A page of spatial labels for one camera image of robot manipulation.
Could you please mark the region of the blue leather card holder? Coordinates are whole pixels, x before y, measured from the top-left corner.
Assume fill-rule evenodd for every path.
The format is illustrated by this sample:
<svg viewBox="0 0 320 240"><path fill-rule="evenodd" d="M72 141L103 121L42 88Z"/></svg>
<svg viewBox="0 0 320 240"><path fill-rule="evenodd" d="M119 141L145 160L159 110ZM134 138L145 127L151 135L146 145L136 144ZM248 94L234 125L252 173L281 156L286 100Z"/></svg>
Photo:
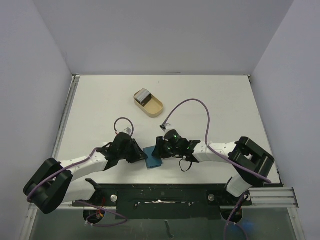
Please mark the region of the blue leather card holder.
<svg viewBox="0 0 320 240"><path fill-rule="evenodd" d="M145 164L147 169L158 168L158 167L161 167L163 164L162 159L152 156L152 153L154 150L155 150L155 146L149 146L143 149L143 152L147 155L147 158L145 159Z"/></svg>

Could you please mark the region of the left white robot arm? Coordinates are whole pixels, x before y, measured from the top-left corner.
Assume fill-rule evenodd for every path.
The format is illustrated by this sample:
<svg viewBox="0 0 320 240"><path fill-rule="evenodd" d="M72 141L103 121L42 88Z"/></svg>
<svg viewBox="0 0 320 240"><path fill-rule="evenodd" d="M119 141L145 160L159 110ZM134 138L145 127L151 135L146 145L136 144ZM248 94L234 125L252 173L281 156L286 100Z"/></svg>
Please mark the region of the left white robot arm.
<svg viewBox="0 0 320 240"><path fill-rule="evenodd" d="M96 147L88 156L57 161L49 158L39 167L23 189L29 203L49 214L62 203L86 201L95 206L102 199L101 187L88 175L104 172L119 161L136 163L147 154L129 134L121 132L112 142Z"/></svg>

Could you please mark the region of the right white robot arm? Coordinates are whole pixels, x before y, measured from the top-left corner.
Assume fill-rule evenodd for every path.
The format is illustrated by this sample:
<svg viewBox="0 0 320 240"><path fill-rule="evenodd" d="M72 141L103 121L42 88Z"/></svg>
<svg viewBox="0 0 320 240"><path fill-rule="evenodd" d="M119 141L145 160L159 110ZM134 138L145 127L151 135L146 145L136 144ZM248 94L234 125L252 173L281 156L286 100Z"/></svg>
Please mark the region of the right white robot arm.
<svg viewBox="0 0 320 240"><path fill-rule="evenodd" d="M275 159L248 137L229 143L207 143L187 140L171 129L156 138L152 156L157 159L181 158L190 163L221 162L231 164L237 173L222 192L223 200L235 204L250 188L270 184L269 173Z"/></svg>

